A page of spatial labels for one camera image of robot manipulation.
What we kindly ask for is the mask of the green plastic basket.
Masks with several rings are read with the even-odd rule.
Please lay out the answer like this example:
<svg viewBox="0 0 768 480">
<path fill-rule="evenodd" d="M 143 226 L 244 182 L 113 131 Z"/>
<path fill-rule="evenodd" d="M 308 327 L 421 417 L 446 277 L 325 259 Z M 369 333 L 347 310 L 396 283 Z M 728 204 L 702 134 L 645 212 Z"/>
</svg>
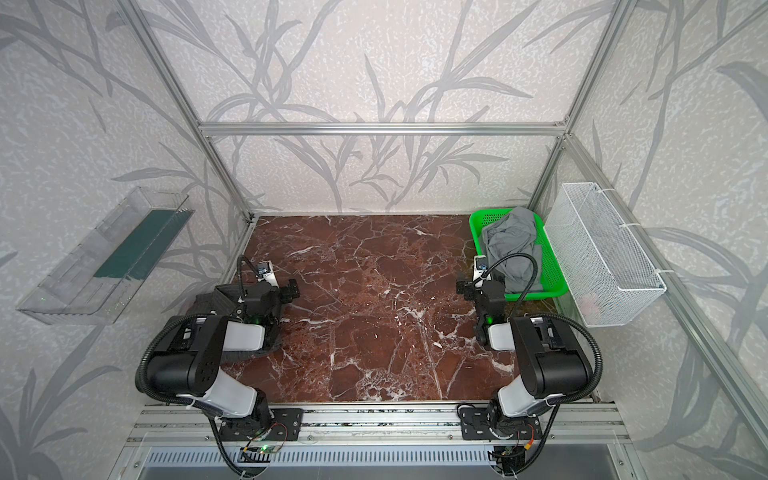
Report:
<svg viewBox="0 0 768 480">
<path fill-rule="evenodd" d="M 469 226 L 477 256 L 485 255 L 487 250 L 482 239 L 483 228 L 498 221 L 512 210 L 514 207 L 483 209 L 470 215 Z M 533 214 L 533 218 L 537 234 L 534 244 L 541 247 L 542 254 L 542 259 L 537 262 L 540 287 L 533 287 L 525 300 L 539 301 L 560 297 L 568 292 L 567 282 L 546 235 L 543 220 L 536 213 Z"/>
</svg>

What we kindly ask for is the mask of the dark grey striped shirt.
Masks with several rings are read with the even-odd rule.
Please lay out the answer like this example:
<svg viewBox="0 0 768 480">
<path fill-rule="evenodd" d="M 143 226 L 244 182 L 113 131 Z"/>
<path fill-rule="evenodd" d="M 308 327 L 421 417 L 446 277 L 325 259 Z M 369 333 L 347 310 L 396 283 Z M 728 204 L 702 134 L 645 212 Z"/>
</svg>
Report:
<svg viewBox="0 0 768 480">
<path fill-rule="evenodd" d="M 186 314 L 207 314 L 227 316 L 234 326 L 227 328 L 222 353 L 223 364 L 234 364 L 265 357 L 281 347 L 280 321 L 276 327 L 266 329 L 242 320 L 243 300 L 240 287 L 235 284 L 216 286 L 209 293 L 198 294 Z"/>
</svg>

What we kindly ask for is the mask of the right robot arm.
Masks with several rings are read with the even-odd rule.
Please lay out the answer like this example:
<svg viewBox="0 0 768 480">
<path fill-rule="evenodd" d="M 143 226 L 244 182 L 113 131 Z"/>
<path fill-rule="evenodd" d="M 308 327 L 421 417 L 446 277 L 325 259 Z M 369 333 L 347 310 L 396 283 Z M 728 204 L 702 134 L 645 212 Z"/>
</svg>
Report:
<svg viewBox="0 0 768 480">
<path fill-rule="evenodd" d="M 504 286 L 495 280 L 459 280 L 456 291 L 474 304 L 476 340 L 495 352 L 511 352 L 519 375 L 499 388 L 485 407 L 461 404 L 465 440 L 545 437 L 540 416 L 592 393 L 603 371 L 599 346 L 577 322 L 554 313 L 507 316 Z"/>
</svg>

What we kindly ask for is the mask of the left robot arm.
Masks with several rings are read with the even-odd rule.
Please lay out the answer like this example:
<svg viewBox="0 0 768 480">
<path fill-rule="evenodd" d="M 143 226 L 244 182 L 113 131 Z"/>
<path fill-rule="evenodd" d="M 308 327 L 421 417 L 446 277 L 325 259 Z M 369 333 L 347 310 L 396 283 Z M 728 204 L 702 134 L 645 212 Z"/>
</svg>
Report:
<svg viewBox="0 0 768 480">
<path fill-rule="evenodd" d="M 223 367 L 274 351 L 283 310 L 299 296 L 294 279 L 284 286 L 267 280 L 218 285 L 199 295 L 188 314 L 171 317 L 151 340 L 137 368 L 137 389 L 200 410 L 219 442 L 297 440 L 302 409 L 271 408 L 265 392 Z"/>
</svg>

